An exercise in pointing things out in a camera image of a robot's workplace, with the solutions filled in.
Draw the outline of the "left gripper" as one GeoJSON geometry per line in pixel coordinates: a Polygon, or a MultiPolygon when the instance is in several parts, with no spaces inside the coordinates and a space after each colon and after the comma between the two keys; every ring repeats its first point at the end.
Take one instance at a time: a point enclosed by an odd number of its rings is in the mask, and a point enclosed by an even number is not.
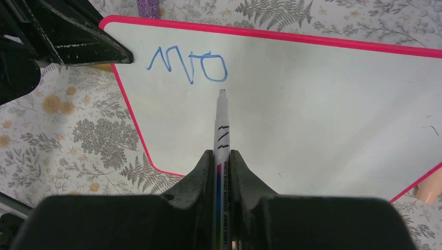
{"type": "Polygon", "coordinates": [[[33,91],[41,68],[130,64],[133,53],[99,28],[89,1],[1,1],[1,104],[33,91]]]}

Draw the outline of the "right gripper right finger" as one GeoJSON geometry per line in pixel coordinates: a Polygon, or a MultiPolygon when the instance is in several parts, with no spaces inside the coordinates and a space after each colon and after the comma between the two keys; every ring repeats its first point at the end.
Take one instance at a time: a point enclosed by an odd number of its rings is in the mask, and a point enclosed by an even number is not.
{"type": "Polygon", "coordinates": [[[237,249],[415,249],[390,202],[276,193],[231,151],[232,239],[237,249]]]}

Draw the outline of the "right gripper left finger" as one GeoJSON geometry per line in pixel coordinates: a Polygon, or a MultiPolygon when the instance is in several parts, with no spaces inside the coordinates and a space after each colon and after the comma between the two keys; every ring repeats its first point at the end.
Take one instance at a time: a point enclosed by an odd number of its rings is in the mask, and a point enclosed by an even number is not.
{"type": "Polygon", "coordinates": [[[42,200],[11,249],[212,249],[213,153],[160,195],[60,195],[42,200]]]}

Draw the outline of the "pink framed whiteboard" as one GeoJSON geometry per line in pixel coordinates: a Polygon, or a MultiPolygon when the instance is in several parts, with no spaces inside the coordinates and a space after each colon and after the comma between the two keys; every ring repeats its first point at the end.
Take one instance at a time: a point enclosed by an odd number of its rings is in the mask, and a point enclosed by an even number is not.
{"type": "Polygon", "coordinates": [[[230,146],[281,194],[390,201],[441,167],[441,50],[125,16],[115,77],[151,165],[188,174],[230,146]]]}

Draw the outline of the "blue capped marker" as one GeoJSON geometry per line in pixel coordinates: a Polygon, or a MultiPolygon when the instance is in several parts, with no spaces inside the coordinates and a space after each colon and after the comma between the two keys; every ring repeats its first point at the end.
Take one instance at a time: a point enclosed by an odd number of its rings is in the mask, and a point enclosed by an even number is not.
{"type": "Polygon", "coordinates": [[[230,131],[226,90],[220,90],[214,128],[215,249],[232,249],[229,201],[230,131]]]}

